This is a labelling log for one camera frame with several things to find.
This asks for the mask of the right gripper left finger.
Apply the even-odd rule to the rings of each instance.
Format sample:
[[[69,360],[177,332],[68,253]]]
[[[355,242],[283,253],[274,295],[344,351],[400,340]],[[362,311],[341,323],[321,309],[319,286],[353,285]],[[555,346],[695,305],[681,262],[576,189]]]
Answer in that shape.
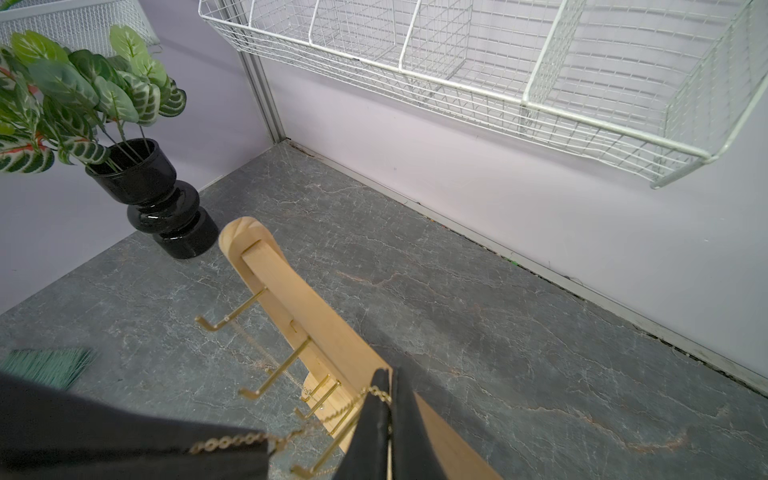
[[[372,376],[370,387],[383,394],[384,399],[367,393],[348,451],[339,464],[334,480],[385,480],[388,470],[390,406],[390,373],[378,369]]]

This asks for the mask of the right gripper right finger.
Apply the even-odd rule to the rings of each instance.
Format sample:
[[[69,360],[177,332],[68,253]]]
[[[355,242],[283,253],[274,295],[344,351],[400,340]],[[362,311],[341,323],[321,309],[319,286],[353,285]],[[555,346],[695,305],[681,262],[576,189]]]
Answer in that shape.
[[[446,479],[429,440],[415,393],[403,369],[395,369],[391,391],[393,478]]]

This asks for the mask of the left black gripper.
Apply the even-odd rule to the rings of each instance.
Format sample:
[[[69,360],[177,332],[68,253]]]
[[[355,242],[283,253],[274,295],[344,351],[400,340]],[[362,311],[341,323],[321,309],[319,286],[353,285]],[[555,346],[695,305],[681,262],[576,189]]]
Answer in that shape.
[[[264,442],[193,453],[244,428],[141,415],[1,376],[4,479],[265,479]]]

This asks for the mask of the wooden jewelry display stand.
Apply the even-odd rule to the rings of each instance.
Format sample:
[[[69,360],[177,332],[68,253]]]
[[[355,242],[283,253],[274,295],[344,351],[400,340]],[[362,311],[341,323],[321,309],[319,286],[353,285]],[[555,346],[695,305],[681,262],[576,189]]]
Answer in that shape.
[[[293,353],[257,389],[240,389],[240,395],[260,398],[295,361],[301,360],[317,384],[320,398],[307,397],[313,406],[300,419],[308,427],[329,430],[333,442],[309,469],[292,467],[294,475],[312,479],[321,474],[326,460],[340,445],[348,451],[364,398],[378,369],[390,373],[388,470],[393,478],[391,447],[391,391],[394,368],[388,365],[288,264],[271,233],[252,217],[230,222],[220,233],[219,247],[241,276],[252,297],[212,325],[203,317],[197,322],[206,330],[219,330],[254,303],[259,303],[278,327]],[[418,394],[415,398],[435,455],[446,479],[495,479],[497,473]]]

